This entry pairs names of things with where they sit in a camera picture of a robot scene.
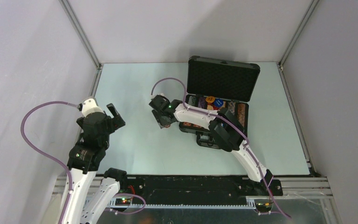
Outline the black poker set case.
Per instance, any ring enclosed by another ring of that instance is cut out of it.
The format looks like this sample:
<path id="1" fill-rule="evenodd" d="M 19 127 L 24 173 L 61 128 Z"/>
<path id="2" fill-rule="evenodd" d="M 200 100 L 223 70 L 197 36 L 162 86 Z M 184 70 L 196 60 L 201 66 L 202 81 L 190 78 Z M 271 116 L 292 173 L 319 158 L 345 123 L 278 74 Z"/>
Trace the black poker set case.
<path id="1" fill-rule="evenodd" d="M 243 63 L 222 59 L 213 59 L 201 56 L 192 56 L 188 61 L 188 79 L 186 103 L 189 96 L 215 97 L 222 99 L 224 106 L 218 108 L 207 103 L 207 110 L 220 110 L 227 108 L 230 101 L 236 103 L 235 117 L 237 119 L 237 105 L 246 105 L 245 135 L 248 134 L 249 101 L 251 99 L 256 81 L 261 72 L 255 63 Z M 199 146 L 220 149 L 210 132 L 198 125 L 180 122 L 180 131 L 195 134 Z"/>

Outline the blue round dealer button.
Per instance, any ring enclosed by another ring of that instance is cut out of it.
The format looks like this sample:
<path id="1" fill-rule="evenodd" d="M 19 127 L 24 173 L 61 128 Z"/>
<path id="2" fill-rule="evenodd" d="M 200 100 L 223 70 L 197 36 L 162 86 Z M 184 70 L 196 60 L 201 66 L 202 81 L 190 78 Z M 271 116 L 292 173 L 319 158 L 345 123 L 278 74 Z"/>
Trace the blue round dealer button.
<path id="1" fill-rule="evenodd" d="M 213 102 L 213 105 L 218 107 L 218 108 L 221 108 L 224 106 L 224 101 L 222 99 L 219 99 L 219 98 L 216 98 Z"/>

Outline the blue orange chip stack row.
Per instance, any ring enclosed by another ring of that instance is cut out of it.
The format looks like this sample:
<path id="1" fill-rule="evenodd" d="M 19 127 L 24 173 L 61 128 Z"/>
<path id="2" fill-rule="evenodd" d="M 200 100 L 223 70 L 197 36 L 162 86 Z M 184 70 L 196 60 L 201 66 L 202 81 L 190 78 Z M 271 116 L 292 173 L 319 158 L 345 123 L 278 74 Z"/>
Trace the blue orange chip stack row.
<path id="1" fill-rule="evenodd" d="M 233 115 L 235 115 L 235 109 L 236 109 L 236 103 L 235 102 L 233 102 L 233 101 L 228 102 L 227 108 Z"/>

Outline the orange round button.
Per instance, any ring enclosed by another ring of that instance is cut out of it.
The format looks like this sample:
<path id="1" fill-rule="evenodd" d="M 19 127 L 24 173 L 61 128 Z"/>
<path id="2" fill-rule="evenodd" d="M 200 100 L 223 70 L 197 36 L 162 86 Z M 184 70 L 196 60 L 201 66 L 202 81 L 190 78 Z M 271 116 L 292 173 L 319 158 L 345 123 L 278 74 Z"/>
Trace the orange round button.
<path id="1" fill-rule="evenodd" d="M 215 100 L 216 100 L 216 98 L 215 98 L 215 97 L 212 97 L 212 96 L 209 96 L 209 97 L 206 97 L 206 98 L 205 98 L 205 101 L 206 101 L 208 104 L 213 104 Z"/>

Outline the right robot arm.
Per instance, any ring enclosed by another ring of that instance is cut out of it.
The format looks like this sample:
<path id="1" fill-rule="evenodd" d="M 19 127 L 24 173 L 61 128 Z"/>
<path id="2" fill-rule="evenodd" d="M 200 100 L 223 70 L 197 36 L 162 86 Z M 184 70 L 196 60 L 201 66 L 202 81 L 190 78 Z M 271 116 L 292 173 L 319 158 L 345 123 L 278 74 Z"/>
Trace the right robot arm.
<path id="1" fill-rule="evenodd" d="M 264 195 L 271 189 L 273 175 L 256 157 L 250 148 L 244 127 L 227 109 L 207 110 L 180 101 L 169 101 L 164 95 L 152 95 L 149 106 L 161 128 L 175 122 L 198 125 L 210 132 L 220 149 L 232 153 L 245 168 L 253 191 Z"/>

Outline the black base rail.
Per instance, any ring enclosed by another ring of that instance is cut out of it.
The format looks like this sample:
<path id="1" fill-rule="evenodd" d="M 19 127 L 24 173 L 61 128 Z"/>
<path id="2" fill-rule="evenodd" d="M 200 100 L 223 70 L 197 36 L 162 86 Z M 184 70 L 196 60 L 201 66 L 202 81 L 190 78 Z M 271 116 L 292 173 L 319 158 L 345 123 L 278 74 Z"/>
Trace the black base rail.
<path id="1" fill-rule="evenodd" d="M 254 182 L 245 175 L 130 175 L 121 193 L 134 193 L 147 205 L 223 206 L 246 205 L 252 196 L 282 196 L 277 179 Z"/>

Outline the dark orange chip stack row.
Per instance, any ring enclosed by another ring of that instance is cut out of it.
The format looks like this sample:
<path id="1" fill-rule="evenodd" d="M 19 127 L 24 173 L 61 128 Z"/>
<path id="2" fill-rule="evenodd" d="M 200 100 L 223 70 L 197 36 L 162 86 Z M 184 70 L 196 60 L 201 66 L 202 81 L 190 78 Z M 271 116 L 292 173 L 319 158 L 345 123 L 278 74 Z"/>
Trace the dark orange chip stack row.
<path id="1" fill-rule="evenodd" d="M 246 105 L 243 103 L 237 105 L 237 119 L 243 127 L 246 126 Z"/>

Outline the purple chip stack row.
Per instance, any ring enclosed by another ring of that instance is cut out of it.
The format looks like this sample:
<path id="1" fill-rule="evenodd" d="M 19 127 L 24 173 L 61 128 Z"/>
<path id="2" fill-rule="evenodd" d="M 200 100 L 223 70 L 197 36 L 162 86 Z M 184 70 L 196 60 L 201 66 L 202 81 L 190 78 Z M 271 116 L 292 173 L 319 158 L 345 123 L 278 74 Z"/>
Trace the purple chip stack row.
<path id="1" fill-rule="evenodd" d="M 198 107 L 202 108 L 202 109 L 207 108 L 207 102 L 206 102 L 206 99 L 204 97 L 199 97 L 198 98 Z"/>

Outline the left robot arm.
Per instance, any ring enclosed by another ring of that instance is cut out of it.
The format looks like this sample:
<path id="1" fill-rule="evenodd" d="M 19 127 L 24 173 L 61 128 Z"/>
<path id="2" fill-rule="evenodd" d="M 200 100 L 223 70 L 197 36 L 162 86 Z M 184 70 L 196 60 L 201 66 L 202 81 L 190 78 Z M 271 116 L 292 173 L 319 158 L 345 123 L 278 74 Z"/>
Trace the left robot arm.
<path id="1" fill-rule="evenodd" d="M 126 171 L 110 168 L 105 171 L 97 194 L 87 207 L 84 206 L 91 183 L 110 146 L 110 135 L 125 126 L 125 121 L 113 104 L 107 105 L 111 116 L 92 99 L 83 102 L 80 108 L 82 117 L 76 122 L 82 132 L 69 152 L 69 175 L 58 221 L 60 224 L 90 224 L 97 221 L 111 198 L 124 194 L 129 188 Z"/>

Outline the green chip stack row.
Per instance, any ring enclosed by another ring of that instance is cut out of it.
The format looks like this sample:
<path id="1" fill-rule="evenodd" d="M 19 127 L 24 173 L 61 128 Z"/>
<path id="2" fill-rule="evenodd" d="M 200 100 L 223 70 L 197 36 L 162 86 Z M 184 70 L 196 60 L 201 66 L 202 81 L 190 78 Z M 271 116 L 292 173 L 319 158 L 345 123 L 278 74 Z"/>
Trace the green chip stack row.
<path id="1" fill-rule="evenodd" d="M 196 96 L 189 96 L 188 104 L 191 106 L 197 106 L 197 98 Z"/>

